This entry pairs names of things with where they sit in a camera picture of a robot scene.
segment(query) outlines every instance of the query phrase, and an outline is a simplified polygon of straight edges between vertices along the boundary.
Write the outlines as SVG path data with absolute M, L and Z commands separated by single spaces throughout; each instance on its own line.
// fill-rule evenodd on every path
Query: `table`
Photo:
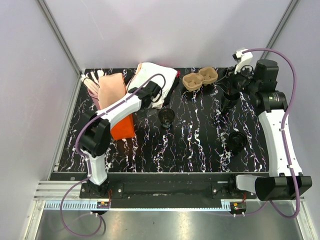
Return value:
M 189 92 L 182 77 L 197 73 L 201 68 L 176 68 L 180 82 L 174 90 L 170 104 L 176 116 L 172 128 L 161 127 L 156 114 L 134 117 L 135 137 L 110 143 L 105 154 L 108 172 L 267 172 L 269 158 L 265 136 L 255 115 L 249 97 L 240 100 L 228 115 L 222 115 L 220 99 L 225 82 L 202 86 Z M 216 68 L 220 79 L 224 68 Z M 86 69 L 89 78 L 123 73 L 124 77 L 135 68 Z M 84 158 L 75 151 L 75 142 L 84 125 L 84 113 L 94 114 L 96 107 L 84 85 L 80 87 L 72 120 L 59 162 L 59 172 L 86 172 Z M 248 144 L 237 156 L 226 149 L 228 136 L 235 131 L 247 136 Z

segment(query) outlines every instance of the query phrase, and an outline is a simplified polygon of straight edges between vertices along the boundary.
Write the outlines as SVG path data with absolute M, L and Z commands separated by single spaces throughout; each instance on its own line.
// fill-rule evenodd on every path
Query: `purple cable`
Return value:
M 291 166 L 292 162 L 291 162 L 291 157 L 290 157 L 290 152 L 289 152 L 289 147 L 288 147 L 288 143 L 287 143 L 287 138 L 286 138 L 286 133 L 285 133 L 285 124 L 286 124 L 286 120 L 287 117 L 289 115 L 289 112 L 291 111 L 292 108 L 292 104 L 295 100 L 296 97 L 296 87 L 297 87 L 297 74 L 296 74 L 296 70 L 294 65 L 292 64 L 292 62 L 289 60 L 289 58 L 287 58 L 283 53 L 274 50 L 274 49 L 269 49 L 269 48 L 253 48 L 253 49 L 249 49 L 249 50 L 245 50 L 242 53 L 248 53 L 248 52 L 257 52 L 257 51 L 266 51 L 266 52 L 271 52 L 271 53 L 275 53 L 279 56 L 281 56 L 290 66 L 291 71 L 292 71 L 292 75 L 293 75 L 293 88 L 292 88 L 292 95 L 291 95 L 291 99 L 290 102 L 288 104 L 288 108 L 286 109 L 282 121 L 281 121 L 281 129 L 283 129 L 281 131 L 282 134 L 282 140 L 283 140 L 283 145 L 284 145 L 284 149 L 285 149 L 285 154 L 286 154 L 286 159 L 288 161 L 288 165 Z M 274 209 L 284 218 L 287 219 L 294 219 L 298 216 L 299 211 L 300 211 L 300 195 L 299 195 L 299 187 L 298 187 L 298 182 L 296 179 L 296 175 L 295 175 L 295 171 L 293 168 L 290 168 L 290 173 L 293 179 L 293 185 L 294 185 L 294 190 L 295 190 L 295 200 L 296 200 L 296 208 L 294 211 L 294 214 L 291 216 L 287 216 L 285 214 L 283 214 L 279 208 L 275 205 L 275 203 L 273 201 L 270 201 L 270 203 L 272 204 L 272 206 L 274 207 Z
M 75 218 L 71 223 L 69 223 L 67 226 L 69 227 L 70 225 L 74 224 L 76 221 L 82 219 L 85 216 L 89 216 L 89 215 L 92 215 L 92 213 L 91 212 L 87 212 L 87 213 L 81 214 L 80 216 Z M 106 231 L 106 222 L 105 222 L 105 220 L 103 218 L 102 218 L 102 223 L 104 225 L 104 232 L 105 232 Z M 51 218 L 49 218 L 49 227 L 50 227 L 51 231 L 55 232 L 55 233 L 59 233 L 62 230 L 65 230 L 65 227 L 60 228 L 60 229 L 54 229 Z
M 100 230 L 100 228 L 101 228 L 101 225 L 102 225 L 102 222 L 103 222 L 103 218 L 102 218 L 99 214 L 97 215 L 97 216 L 99 217 L 99 219 L 100 219 L 100 224 L 99 224 L 98 228 L 97 228 L 93 233 L 91 233 L 91 234 L 89 234 L 89 235 L 78 234 L 78 233 L 72 231 L 72 230 L 68 227 L 68 225 L 65 223 L 64 216 L 63 216 L 63 214 L 62 214 L 62 207 L 63 207 L 64 200 L 66 199 L 67 195 L 71 192 L 71 190 L 74 189 L 75 186 L 77 186 L 77 185 L 79 185 L 79 184 L 81 184 L 81 183 L 83 183 L 83 182 L 86 182 L 87 180 L 89 180 L 89 177 L 87 177 L 86 179 L 83 179 L 83 180 L 77 182 L 75 185 L 73 185 L 72 187 L 70 187 L 70 189 L 69 189 L 68 191 L 66 191 L 66 193 L 64 194 L 64 196 L 63 196 L 63 198 L 62 198 L 62 200 L 61 200 L 60 209 L 59 209 L 59 211 L 60 211 L 60 218 L 61 218 L 62 225 L 64 226 L 64 228 L 65 228 L 69 233 L 71 233 L 71 234 L 73 234 L 73 235 L 75 235 L 75 236 L 77 236 L 77 237 L 82 237 L 82 238 L 90 238 L 90 237 L 96 235 L 97 232 L 98 232 L 98 231 Z

